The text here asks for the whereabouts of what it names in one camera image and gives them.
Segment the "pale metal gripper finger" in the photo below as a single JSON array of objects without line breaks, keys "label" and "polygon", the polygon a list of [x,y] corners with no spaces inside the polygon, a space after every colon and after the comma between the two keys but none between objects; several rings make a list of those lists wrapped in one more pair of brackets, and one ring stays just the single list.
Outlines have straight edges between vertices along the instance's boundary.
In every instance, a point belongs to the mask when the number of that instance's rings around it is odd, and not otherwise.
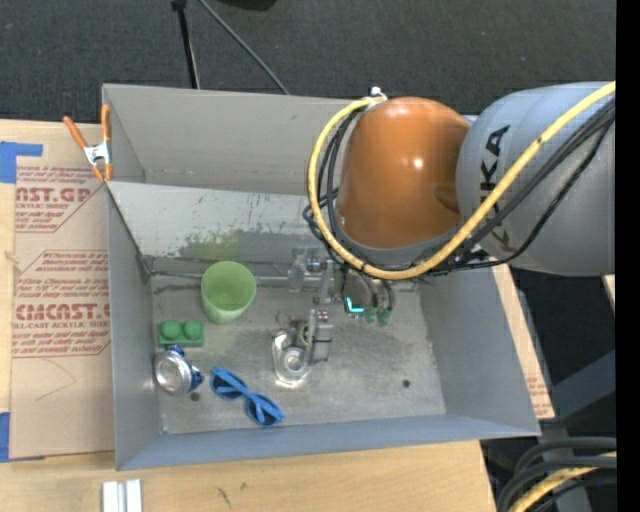
[{"label": "pale metal gripper finger", "polygon": [[312,309],[310,313],[308,334],[311,341],[310,361],[312,364],[329,359],[333,340],[334,324],[330,321],[326,310]]},{"label": "pale metal gripper finger", "polygon": [[334,261],[319,248],[294,248],[293,261],[287,271],[287,286],[298,293],[306,288],[315,290],[315,304],[330,304],[334,291]]}]

